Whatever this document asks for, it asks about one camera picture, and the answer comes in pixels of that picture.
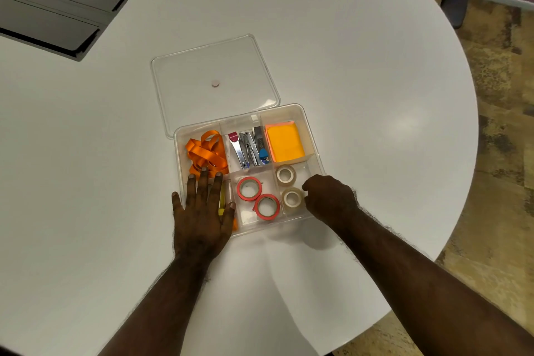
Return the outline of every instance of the tabletop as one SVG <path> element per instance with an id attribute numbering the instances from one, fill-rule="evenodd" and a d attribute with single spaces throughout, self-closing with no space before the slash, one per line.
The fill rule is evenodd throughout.
<path id="1" fill-rule="evenodd" d="M 433 0 L 129 0 L 82 62 L 0 37 L 0 343 L 93 355 L 115 332 L 172 258 L 177 168 L 150 60 L 247 33 L 281 103 L 306 110 L 325 171 L 438 256 L 471 183 L 477 109 Z M 389 311 L 318 221 L 270 234 L 216 259 L 183 355 L 322 356 Z"/>

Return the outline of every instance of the plastic lid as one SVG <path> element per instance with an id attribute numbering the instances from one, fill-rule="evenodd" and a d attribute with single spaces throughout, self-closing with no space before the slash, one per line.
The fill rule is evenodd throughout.
<path id="1" fill-rule="evenodd" d="M 172 138 L 184 125 L 237 116 L 280 104 L 253 35 L 216 42 L 152 61 L 152 73 Z"/>

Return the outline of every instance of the hand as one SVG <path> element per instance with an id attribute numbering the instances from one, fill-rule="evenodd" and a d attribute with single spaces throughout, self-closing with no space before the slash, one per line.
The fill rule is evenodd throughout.
<path id="1" fill-rule="evenodd" d="M 174 252 L 176 260 L 207 269 L 230 239 L 236 204 L 227 205 L 222 219 L 219 217 L 219 200 L 223 184 L 221 172 L 215 176 L 209 197 L 206 168 L 202 168 L 200 173 L 198 190 L 195 184 L 195 176 L 189 175 L 185 209 L 178 193 L 176 191 L 172 193 Z"/>
<path id="2" fill-rule="evenodd" d="M 340 237 L 350 220 L 361 211 L 356 193 L 331 176 L 312 176 L 302 185 L 302 190 L 308 192 L 304 198 L 308 211 Z"/>

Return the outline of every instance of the left arm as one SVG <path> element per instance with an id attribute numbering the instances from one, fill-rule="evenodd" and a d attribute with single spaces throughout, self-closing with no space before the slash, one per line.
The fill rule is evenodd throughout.
<path id="1" fill-rule="evenodd" d="M 99 356 L 177 355 L 206 271 L 232 233 L 236 205 L 218 216 L 223 175 L 218 173 L 208 197 L 208 172 L 187 181 L 185 209 L 172 193 L 175 259 L 124 322 Z"/>

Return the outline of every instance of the table power outlet cover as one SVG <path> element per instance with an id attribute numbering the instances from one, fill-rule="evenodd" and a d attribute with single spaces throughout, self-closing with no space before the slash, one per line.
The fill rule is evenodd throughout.
<path id="1" fill-rule="evenodd" d="M 127 0 L 0 0 L 0 35 L 81 61 Z"/>

